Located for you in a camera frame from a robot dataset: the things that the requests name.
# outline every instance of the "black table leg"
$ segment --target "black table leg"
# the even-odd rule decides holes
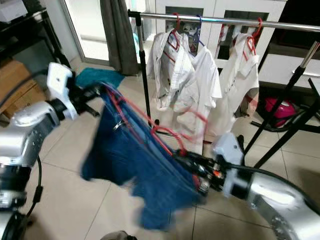
[[[317,99],[312,106],[298,119],[290,129],[273,145],[272,148],[254,165],[255,168],[260,168],[268,159],[276,153],[298,130],[302,129],[305,123],[312,118],[313,115],[319,110],[320,104]]]
[[[50,20],[47,18],[42,22],[45,32],[48,35],[50,42],[52,44],[52,47],[54,49],[54,55],[56,58],[60,60],[60,63],[63,65],[66,65],[68,68],[71,68],[70,63],[66,56],[61,51],[61,45],[60,42],[56,36],[56,33],[52,27],[52,24]]]

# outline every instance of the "jeans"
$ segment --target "jeans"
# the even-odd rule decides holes
[[[114,129],[122,118],[107,94],[103,99],[105,107],[82,177],[110,180],[119,186],[133,179],[132,195],[144,200],[141,225],[166,230],[172,222],[171,213],[201,201],[192,174],[160,146],[150,134],[150,127],[124,101],[119,106],[143,143],[124,123]]]

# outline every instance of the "gray curtain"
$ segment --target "gray curtain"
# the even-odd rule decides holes
[[[138,62],[125,0],[100,0],[109,62],[123,75],[137,74]]]

